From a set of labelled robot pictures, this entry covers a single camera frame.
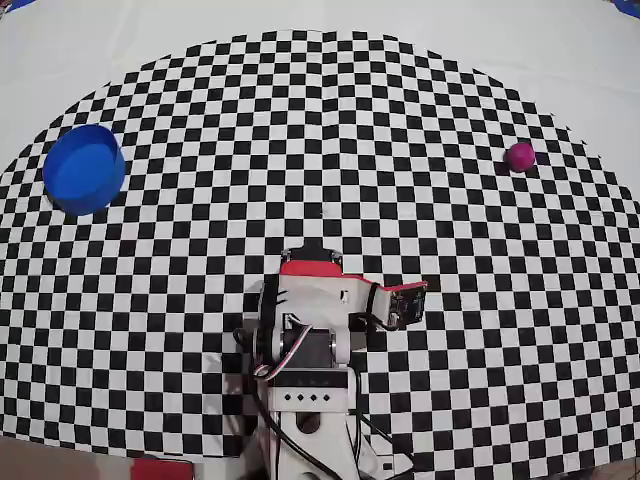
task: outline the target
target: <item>checkerboard mat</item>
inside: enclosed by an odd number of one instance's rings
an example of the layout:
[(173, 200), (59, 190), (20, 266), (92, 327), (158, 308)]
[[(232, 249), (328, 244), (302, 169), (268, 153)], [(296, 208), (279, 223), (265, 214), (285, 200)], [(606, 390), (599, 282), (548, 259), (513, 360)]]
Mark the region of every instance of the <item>checkerboard mat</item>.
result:
[[(127, 176), (73, 218), (42, 165), (87, 123), (116, 134)], [(526, 174), (502, 159), (518, 141)], [(4, 435), (238, 455), (255, 416), (231, 332), (307, 239), (347, 272), (430, 281), (425, 320), (354, 362), (363, 410), (436, 477), (636, 452), (638, 203), (552, 115), (430, 51), (304, 31), (191, 47), (69, 108), (0, 198)]]

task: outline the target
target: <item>white table surface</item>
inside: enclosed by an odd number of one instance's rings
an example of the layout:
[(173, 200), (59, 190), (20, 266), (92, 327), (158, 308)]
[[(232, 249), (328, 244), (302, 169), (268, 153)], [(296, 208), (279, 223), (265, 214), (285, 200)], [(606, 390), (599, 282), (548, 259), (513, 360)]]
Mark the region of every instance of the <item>white table surface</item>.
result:
[(0, 169), (112, 78), (291, 28), (386, 33), (483, 71), (554, 113), (640, 199), (640, 20), (602, 0), (38, 0), (0, 22)]

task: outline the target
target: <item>blue bowl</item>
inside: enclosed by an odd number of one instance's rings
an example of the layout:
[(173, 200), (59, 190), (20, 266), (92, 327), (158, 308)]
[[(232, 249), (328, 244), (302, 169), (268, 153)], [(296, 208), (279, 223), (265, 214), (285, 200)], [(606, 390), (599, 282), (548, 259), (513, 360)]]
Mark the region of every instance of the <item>blue bowl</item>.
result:
[(622, 13), (640, 18), (640, 4), (636, 0), (613, 0), (613, 3)]
[(44, 185), (63, 211), (80, 216), (107, 206), (124, 181), (124, 158), (115, 136), (100, 125), (67, 132), (44, 161)]

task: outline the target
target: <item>magenta ball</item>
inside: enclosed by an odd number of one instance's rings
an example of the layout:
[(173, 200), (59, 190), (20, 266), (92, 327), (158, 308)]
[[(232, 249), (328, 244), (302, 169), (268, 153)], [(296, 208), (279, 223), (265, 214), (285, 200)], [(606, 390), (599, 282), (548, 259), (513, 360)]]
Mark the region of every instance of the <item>magenta ball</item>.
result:
[(516, 143), (507, 152), (507, 161), (514, 172), (524, 172), (536, 163), (536, 153), (528, 143)]

